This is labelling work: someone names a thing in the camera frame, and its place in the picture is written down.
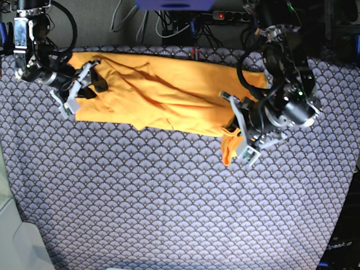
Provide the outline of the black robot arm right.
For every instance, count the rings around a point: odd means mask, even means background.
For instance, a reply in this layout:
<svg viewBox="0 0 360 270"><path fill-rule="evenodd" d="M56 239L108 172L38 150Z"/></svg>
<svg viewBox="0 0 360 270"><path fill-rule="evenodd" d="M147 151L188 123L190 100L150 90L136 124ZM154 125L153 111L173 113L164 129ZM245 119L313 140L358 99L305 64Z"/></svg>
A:
<svg viewBox="0 0 360 270"><path fill-rule="evenodd" d="M80 110L77 98L92 99L107 91L106 80L95 70L99 60L86 62L79 69L69 64L77 42L78 28L73 15L56 1L12 1L16 10L13 25L15 74L25 82L38 81L51 87L50 95L58 103L64 118ZM50 18L46 10L54 6L70 21L72 40L60 51L47 37Z"/></svg>

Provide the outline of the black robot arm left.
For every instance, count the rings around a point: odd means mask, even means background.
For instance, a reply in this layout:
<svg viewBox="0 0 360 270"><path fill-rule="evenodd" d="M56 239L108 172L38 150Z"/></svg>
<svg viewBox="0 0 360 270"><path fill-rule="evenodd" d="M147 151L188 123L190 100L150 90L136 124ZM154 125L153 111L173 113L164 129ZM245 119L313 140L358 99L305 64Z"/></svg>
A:
<svg viewBox="0 0 360 270"><path fill-rule="evenodd" d="M253 99L220 93L234 114L224 128L221 143L226 166L234 156L253 165L261 150L287 138L282 129L291 125L310 127L321 109L299 33L302 24L291 2L245 1L244 9L254 18L258 39L240 57L236 71ZM260 50L264 67L273 76L270 88L256 87L245 79L244 61L256 50Z"/></svg>

